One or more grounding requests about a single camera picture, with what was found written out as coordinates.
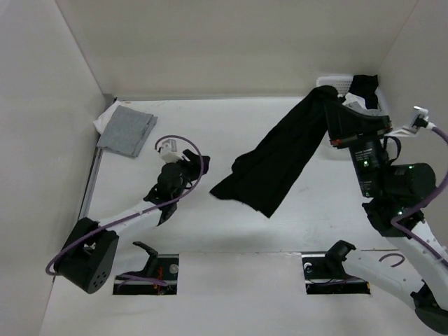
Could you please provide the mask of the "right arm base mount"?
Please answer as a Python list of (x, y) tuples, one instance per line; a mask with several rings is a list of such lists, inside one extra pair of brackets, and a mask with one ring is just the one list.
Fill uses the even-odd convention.
[(305, 290), (308, 295), (369, 295), (367, 281), (345, 272), (342, 262), (356, 247), (337, 241), (329, 250), (302, 254)]

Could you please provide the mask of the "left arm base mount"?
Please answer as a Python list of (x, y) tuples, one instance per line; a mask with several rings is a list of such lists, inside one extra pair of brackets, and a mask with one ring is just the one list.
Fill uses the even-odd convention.
[(154, 248), (134, 241), (145, 251), (146, 262), (136, 270), (119, 272), (113, 282), (114, 295), (176, 295), (179, 277), (179, 254), (160, 254)]

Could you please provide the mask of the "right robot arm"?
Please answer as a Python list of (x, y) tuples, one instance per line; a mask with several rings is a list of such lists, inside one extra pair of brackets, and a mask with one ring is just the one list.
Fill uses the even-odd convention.
[(430, 130), (447, 135), (430, 122), (428, 110), (414, 107), (411, 123), (394, 131), (387, 115), (365, 115), (338, 101), (325, 100), (324, 111), (332, 146), (348, 148), (371, 226), (394, 245), (418, 272), (412, 280), (396, 269), (369, 259), (340, 240), (326, 253), (324, 266), (333, 277), (343, 274), (370, 282), (404, 302), (431, 330), (447, 334), (447, 251), (426, 222), (422, 209), (446, 187), (436, 182), (429, 164), (395, 165), (386, 151), (388, 139), (400, 148), (397, 135)]

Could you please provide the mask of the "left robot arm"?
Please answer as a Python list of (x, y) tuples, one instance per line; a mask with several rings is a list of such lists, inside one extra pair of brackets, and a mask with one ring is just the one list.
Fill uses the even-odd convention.
[(52, 262), (64, 277), (88, 294), (97, 292), (113, 268), (120, 235), (138, 225), (156, 228), (177, 210), (177, 203), (209, 170), (211, 158), (184, 150), (183, 156), (162, 166), (157, 183), (140, 203), (110, 218), (80, 219)]

